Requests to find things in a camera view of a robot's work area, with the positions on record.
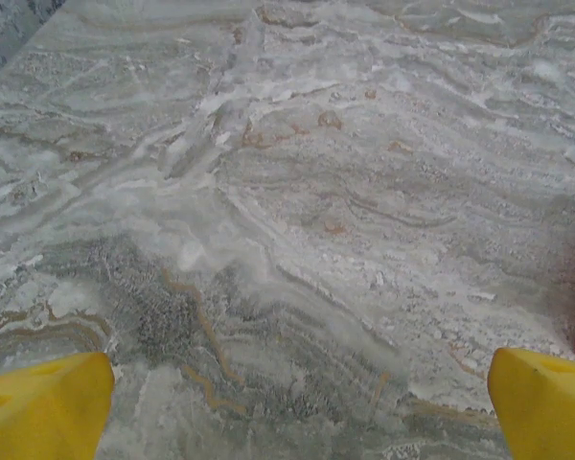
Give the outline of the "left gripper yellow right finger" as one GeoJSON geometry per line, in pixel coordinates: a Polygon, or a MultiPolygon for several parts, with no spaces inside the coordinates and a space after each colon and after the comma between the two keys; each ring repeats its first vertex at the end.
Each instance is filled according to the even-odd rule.
{"type": "Polygon", "coordinates": [[[500,348],[487,384],[514,459],[575,460],[575,361],[500,348]]]}

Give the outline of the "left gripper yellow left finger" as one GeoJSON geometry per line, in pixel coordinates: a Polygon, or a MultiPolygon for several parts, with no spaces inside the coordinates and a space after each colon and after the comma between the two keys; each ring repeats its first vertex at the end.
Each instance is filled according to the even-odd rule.
{"type": "Polygon", "coordinates": [[[0,460],[94,458],[113,388],[102,352],[0,374],[0,460]]]}

